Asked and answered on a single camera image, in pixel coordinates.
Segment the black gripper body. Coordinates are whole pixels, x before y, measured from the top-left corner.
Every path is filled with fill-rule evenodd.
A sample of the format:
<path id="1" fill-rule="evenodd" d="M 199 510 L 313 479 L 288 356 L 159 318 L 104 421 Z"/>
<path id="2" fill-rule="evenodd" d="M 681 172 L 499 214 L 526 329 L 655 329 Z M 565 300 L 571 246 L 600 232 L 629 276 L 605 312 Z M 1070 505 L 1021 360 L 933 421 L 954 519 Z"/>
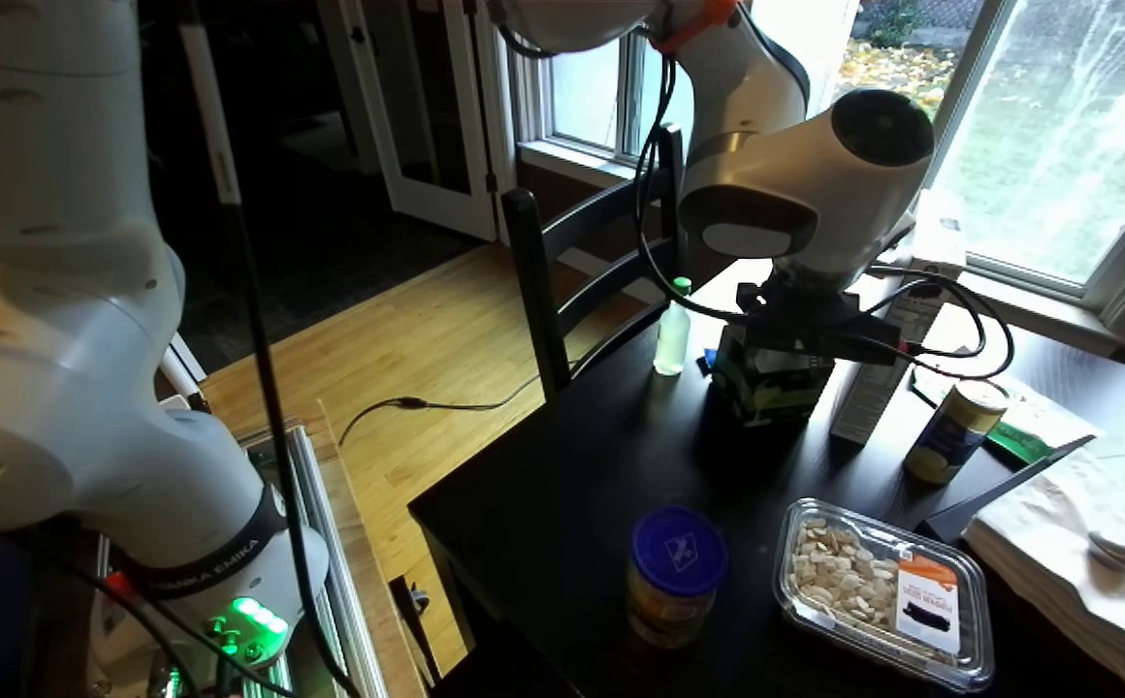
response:
<path id="1" fill-rule="evenodd" d="M 878 312 L 861 312 L 849 291 L 810 287 L 795 272 L 735 287 L 739 328 L 754 348 L 840 356 L 893 364 L 904 339 Z"/>

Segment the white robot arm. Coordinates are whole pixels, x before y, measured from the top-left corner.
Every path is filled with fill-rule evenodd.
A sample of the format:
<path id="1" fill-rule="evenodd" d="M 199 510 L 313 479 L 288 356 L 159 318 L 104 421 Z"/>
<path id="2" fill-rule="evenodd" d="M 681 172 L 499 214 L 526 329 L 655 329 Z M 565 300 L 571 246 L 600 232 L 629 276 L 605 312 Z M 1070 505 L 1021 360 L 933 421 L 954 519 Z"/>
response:
<path id="1" fill-rule="evenodd" d="M 933 149 L 887 88 L 810 112 L 732 0 L 492 0 L 492 24 L 534 56 L 647 35 L 698 99 L 685 228 L 785 259 L 800 294 L 871 259 Z M 156 399 L 182 285 L 148 191 L 135 0 L 0 0 L 0 530 L 88 525 L 200 651 L 263 667 L 310 616 L 325 543 L 221 421 Z"/>

